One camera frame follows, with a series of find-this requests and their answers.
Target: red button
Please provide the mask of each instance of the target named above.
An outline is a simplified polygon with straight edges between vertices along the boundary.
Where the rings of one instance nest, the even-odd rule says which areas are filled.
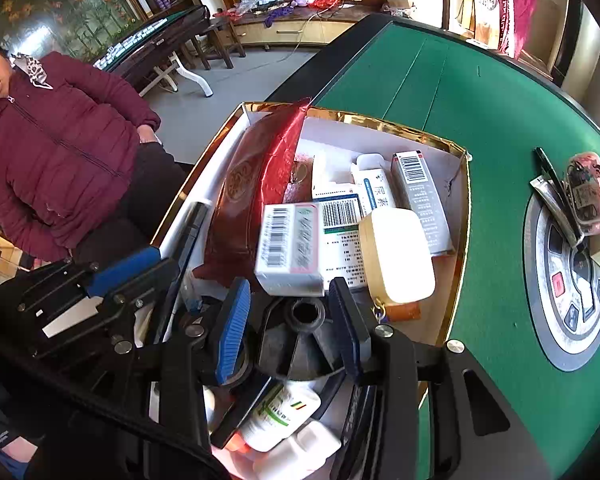
[[[556,298],[560,298],[564,294],[564,280],[562,279],[562,273],[556,272],[551,277],[551,282],[554,284],[554,294]]]

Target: floral wallpaper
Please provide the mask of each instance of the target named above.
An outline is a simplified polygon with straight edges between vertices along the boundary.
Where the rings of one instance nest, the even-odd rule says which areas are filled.
[[[57,50],[88,61],[133,28],[126,0],[0,0],[0,44],[13,53]]]

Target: wooden chair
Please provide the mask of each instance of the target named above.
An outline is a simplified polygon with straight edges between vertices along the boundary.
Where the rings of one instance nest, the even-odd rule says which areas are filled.
[[[228,29],[229,38],[231,43],[229,45],[224,45],[222,43],[222,39],[218,35],[218,30],[223,30],[224,28]],[[210,48],[204,50],[198,41],[198,38],[191,38],[191,43],[196,49],[200,60],[202,61],[202,65],[206,70],[211,70],[211,65],[209,65],[209,60],[212,59],[222,59],[227,68],[233,68],[234,64],[231,61],[231,54],[233,51],[237,51],[240,57],[246,57],[247,54],[244,51],[244,47],[240,43],[240,39],[235,32],[234,26],[226,16],[221,16],[220,18],[213,18],[210,20],[209,26],[200,33],[200,36],[207,36],[210,43]],[[185,46],[182,47],[182,53],[185,56],[186,61],[195,67],[195,61],[191,53],[187,50]]]

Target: automatic mahjong table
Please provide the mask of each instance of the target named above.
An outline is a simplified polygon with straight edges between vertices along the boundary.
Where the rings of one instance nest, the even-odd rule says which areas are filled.
[[[532,197],[542,146],[600,155],[600,129],[547,80],[439,29],[371,15],[316,54],[269,102],[365,114],[452,140],[472,156],[464,282],[451,337],[463,341],[562,476],[600,427],[600,268],[571,251]],[[552,278],[564,277],[555,297]],[[420,410],[427,477],[429,410]]]

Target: jacket zipper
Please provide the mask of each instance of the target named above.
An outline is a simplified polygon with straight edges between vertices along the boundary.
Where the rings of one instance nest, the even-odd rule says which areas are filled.
[[[13,107],[17,110],[17,112],[23,117],[25,118],[27,121],[29,121],[31,124],[33,124],[37,129],[39,129],[41,132],[43,132],[46,136],[48,136],[54,144],[58,144],[66,149],[68,149],[71,152],[74,152],[76,155],[81,156],[82,158],[85,158],[86,160],[88,160],[91,164],[94,164],[95,166],[101,168],[104,171],[107,171],[107,173],[111,174],[112,176],[118,176],[120,178],[123,177],[123,175],[118,172],[118,171],[114,171],[112,170],[109,166],[107,166],[106,164],[104,164],[104,162],[102,162],[99,158],[90,155],[89,153],[84,152],[83,150],[81,150],[80,148],[77,148],[76,146],[69,144],[67,142],[64,142],[64,140],[60,140],[57,137],[51,135],[50,133],[48,133],[46,130],[44,130],[39,124],[38,122],[35,120],[35,118],[33,118],[24,108],[22,108],[20,106],[20,104],[18,104],[16,102],[16,99],[14,99],[11,96],[7,96],[7,99],[9,100],[9,102],[13,105]]]

